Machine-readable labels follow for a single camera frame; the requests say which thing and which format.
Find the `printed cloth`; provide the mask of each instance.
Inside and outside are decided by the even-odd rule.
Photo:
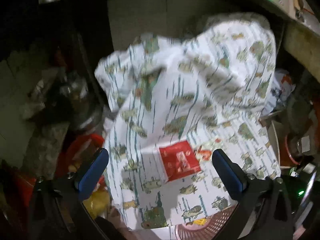
[[[269,23],[253,13],[210,17],[203,33],[183,42],[142,36],[100,60],[95,76],[119,111],[105,138],[104,176],[129,228],[186,223],[234,204],[202,150],[222,148],[258,178],[280,174],[256,119],[275,62]],[[163,183],[158,148],[183,140],[198,149],[202,171]]]

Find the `bolt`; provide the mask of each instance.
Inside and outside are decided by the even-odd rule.
[[[281,179],[280,177],[276,178],[276,182],[278,182],[279,184],[283,183],[283,179]]]
[[[75,174],[74,172],[68,172],[68,174],[67,174],[68,175],[68,179],[71,179],[74,174]]]
[[[38,178],[38,182],[42,182],[42,181],[44,181],[44,176],[40,176],[40,177]]]
[[[255,178],[256,178],[256,176],[254,176],[252,173],[248,173],[248,174],[247,174],[247,177],[248,177],[249,179],[255,179]]]

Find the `pink basket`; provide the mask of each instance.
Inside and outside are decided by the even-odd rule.
[[[211,240],[227,222],[236,206],[222,210],[209,219],[203,226],[192,225],[176,225],[175,234],[178,240]]]

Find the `red plastic bag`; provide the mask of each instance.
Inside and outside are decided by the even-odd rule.
[[[199,162],[188,141],[159,148],[159,150],[168,181],[181,179],[201,171]]]

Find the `yellow label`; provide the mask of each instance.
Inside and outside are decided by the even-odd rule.
[[[195,224],[199,225],[199,226],[203,226],[208,220],[206,218],[201,218],[198,220],[193,221]]]

